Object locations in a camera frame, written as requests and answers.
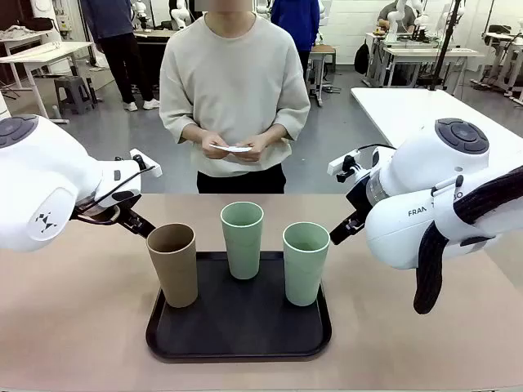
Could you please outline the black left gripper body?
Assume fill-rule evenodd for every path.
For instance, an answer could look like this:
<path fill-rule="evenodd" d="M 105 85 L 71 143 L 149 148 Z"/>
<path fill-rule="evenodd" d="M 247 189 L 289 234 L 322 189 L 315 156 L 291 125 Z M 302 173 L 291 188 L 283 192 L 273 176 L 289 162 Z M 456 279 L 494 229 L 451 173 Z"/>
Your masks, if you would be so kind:
<path fill-rule="evenodd" d="M 140 197 L 140 193 L 131 190 L 114 191 L 80 206 L 79 220 L 91 225 L 119 224 L 120 209 L 132 209 Z"/>

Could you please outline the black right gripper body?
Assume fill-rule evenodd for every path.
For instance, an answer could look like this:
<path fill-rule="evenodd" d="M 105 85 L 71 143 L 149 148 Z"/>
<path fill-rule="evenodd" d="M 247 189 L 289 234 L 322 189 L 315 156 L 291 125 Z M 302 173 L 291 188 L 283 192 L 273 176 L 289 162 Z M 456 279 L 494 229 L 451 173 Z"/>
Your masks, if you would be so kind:
<path fill-rule="evenodd" d="M 366 193 L 369 178 L 361 178 L 346 194 L 346 199 L 358 217 L 366 217 L 371 211 L 371 202 Z"/>

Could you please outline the person's right hand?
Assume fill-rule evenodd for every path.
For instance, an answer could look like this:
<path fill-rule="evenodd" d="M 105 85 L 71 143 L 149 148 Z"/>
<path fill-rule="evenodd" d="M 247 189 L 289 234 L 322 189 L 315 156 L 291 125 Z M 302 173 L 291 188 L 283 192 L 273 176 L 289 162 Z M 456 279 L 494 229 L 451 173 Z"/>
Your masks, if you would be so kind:
<path fill-rule="evenodd" d="M 200 144 L 209 159 L 223 159 L 230 153 L 226 150 L 229 145 L 216 132 L 203 130 Z"/>

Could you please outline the person's left hand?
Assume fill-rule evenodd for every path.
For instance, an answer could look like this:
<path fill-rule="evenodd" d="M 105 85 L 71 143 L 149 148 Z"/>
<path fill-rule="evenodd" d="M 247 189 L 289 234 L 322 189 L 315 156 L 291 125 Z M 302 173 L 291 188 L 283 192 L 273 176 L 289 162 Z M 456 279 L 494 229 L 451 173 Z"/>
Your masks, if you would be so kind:
<path fill-rule="evenodd" d="M 240 148 L 247 148 L 247 151 L 234 152 L 234 156 L 246 162 L 258 162 L 262 156 L 263 151 L 271 143 L 271 136 L 264 132 L 260 135 L 255 135 L 245 141 L 237 144 Z"/>

